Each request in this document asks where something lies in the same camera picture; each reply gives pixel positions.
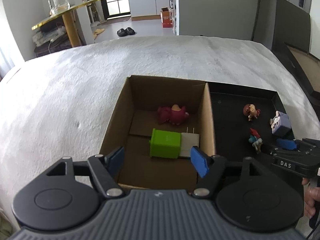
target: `yellow table edge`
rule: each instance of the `yellow table edge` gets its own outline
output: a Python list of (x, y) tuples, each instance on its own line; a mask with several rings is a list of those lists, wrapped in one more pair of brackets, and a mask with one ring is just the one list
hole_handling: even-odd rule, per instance
[(61, 15), (63, 15), (63, 14), (66, 13), (66, 12), (76, 10), (76, 9), (78, 9), (78, 8), (80, 8), (80, 7), (83, 7), (83, 6), (86, 6), (86, 5), (90, 5), (91, 3), (94, 3), (94, 2), (97, 2), (97, 1), (100, 1), (100, 0), (89, 0), (89, 1), (84, 2), (84, 3), (71, 6), (69, 10), (65, 10), (65, 11), (63, 11), (63, 12), (60, 12), (60, 13), (54, 15), (54, 16), (50, 16), (50, 17), (42, 20), (41, 22), (39, 22), (39, 23), (36, 24), (35, 26), (33, 26), (31, 29), (32, 29), (32, 30), (35, 30), (35, 29), (41, 27), (42, 25), (44, 25), (44, 24), (46, 24), (46, 23), (48, 23), (48, 22), (50, 22), (50, 21), (52, 21), (52, 20), (60, 17)]

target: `green plastic container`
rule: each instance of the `green plastic container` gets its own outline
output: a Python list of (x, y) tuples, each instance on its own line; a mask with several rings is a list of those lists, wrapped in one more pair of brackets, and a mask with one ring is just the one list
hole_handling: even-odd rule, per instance
[(150, 157), (177, 159), (180, 154), (181, 133), (153, 128), (150, 142)]

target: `white bedspread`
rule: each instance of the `white bedspread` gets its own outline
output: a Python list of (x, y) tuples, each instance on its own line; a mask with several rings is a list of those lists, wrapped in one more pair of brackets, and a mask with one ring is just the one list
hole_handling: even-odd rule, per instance
[(263, 45), (207, 37), (137, 37), (54, 53), (16, 66), (0, 82), (0, 206), (60, 157), (99, 152), (131, 74), (225, 82), (278, 91), (296, 138), (320, 124), (295, 79)]

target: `toy figurine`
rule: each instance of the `toy figurine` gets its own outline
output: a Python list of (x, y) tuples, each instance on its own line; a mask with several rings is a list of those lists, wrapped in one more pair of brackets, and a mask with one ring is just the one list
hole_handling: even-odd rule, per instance
[(252, 143), (257, 153), (261, 152), (262, 138), (255, 129), (250, 128), (250, 133), (249, 142)]
[(258, 118), (260, 109), (256, 109), (255, 105), (247, 104), (243, 108), (243, 114), (249, 118), (249, 121), (252, 121), (253, 118)]
[(172, 124), (179, 125), (183, 123), (189, 114), (186, 112), (186, 107), (183, 106), (180, 108), (178, 105), (173, 105), (170, 107), (161, 107), (158, 108), (158, 123), (162, 124), (169, 121)]
[(272, 134), (277, 136), (284, 136), (291, 130), (289, 116), (279, 111), (276, 111), (276, 116), (270, 119), (270, 125)]

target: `black circular disc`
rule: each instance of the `black circular disc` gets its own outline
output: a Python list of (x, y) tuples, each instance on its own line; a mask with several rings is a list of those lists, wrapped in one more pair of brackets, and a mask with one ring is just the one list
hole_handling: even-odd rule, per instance
[(92, 217), (98, 207), (98, 194), (92, 188), (65, 176), (36, 179), (12, 202), (19, 223), (40, 231), (76, 227)]
[(303, 212), (300, 195), (269, 176), (250, 176), (226, 186), (218, 193), (216, 204), (232, 224), (264, 233), (292, 226)]

